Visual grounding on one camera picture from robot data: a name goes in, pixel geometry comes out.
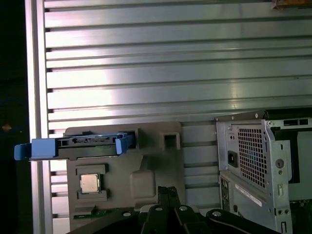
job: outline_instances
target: ventilation grille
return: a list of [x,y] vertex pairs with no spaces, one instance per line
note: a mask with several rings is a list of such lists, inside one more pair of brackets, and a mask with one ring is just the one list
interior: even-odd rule
[[265,188],[267,160],[263,154],[260,129],[241,128],[238,130],[240,173],[243,177]]

